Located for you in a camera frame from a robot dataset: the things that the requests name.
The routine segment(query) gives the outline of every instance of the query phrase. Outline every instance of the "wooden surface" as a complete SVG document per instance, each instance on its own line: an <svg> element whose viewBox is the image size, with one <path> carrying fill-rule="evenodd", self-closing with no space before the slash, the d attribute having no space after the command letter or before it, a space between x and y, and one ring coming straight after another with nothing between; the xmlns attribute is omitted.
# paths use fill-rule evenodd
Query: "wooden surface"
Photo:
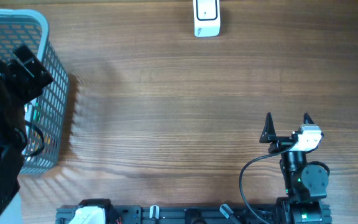
<svg viewBox="0 0 358 224"><path fill-rule="evenodd" d="M19 177L26 223L85 198L241 203L269 111L279 134L304 112L320 125L308 160L331 168L334 223L358 223L358 3L223 1L208 39L193 35L191 2L25 7L47 17L71 73L59 164ZM252 203L285 195L278 160L246 171Z"/></svg>

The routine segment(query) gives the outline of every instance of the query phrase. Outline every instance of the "plastic basket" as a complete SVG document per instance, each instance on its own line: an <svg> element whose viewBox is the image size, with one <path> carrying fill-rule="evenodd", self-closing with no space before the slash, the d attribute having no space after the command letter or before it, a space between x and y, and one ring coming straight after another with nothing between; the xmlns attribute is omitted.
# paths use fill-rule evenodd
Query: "plastic basket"
<svg viewBox="0 0 358 224"><path fill-rule="evenodd" d="M26 105L25 119L42 130L45 149L40 155L25 160L21 174L44 173L57 164L59 155L69 82L48 35L48 22L41 13L30 9L0 9L0 59L7 62L15 58L12 50L26 44L54 78L41 96ZM27 135L29 142L23 154L41 145L35 131L27 128Z"/></svg>

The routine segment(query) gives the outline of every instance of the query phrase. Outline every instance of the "perforated basket wall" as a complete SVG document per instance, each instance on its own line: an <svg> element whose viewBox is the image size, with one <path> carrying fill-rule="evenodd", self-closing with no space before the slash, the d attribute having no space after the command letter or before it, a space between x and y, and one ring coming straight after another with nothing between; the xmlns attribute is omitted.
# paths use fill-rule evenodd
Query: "perforated basket wall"
<svg viewBox="0 0 358 224"><path fill-rule="evenodd" d="M69 88L67 73L48 40L46 18L33 10L0 9L0 59L5 62L16 56L12 50L26 44L53 76L53 83L44 93L26 106L25 119L36 124L44 133L45 149L28 157L21 174L41 174L56 165L62 136L63 119ZM27 128L29 142L23 154L41 146L40 136Z"/></svg>

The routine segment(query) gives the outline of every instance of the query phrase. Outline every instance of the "laundry basket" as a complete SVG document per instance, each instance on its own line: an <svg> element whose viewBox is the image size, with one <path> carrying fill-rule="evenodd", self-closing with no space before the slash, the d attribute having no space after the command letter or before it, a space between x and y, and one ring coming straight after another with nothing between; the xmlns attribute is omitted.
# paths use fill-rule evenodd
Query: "laundry basket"
<svg viewBox="0 0 358 224"><path fill-rule="evenodd" d="M25 119L44 133L45 149L35 157L28 157L21 174L41 174L56 165L67 104L68 76L48 39L46 18L30 9L0 9L0 59L8 62L16 58L13 50L26 44L53 76L53 83L44 93L25 106ZM27 127L29 139L23 154L36 151L42 144L40 136Z"/></svg>

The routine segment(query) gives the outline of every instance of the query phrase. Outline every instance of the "wood grain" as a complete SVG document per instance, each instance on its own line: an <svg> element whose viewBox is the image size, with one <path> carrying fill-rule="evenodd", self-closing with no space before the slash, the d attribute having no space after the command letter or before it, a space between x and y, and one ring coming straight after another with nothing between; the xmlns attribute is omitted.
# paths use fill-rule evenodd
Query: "wood grain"
<svg viewBox="0 0 358 224"><path fill-rule="evenodd" d="M325 138L334 223L358 223L358 3L221 3L218 37L193 36L191 2L29 5L71 73L60 160L20 176L26 223L84 198L117 205L241 203L238 175L265 114L290 134L304 112ZM279 158L252 165L253 203L285 195Z"/></svg>

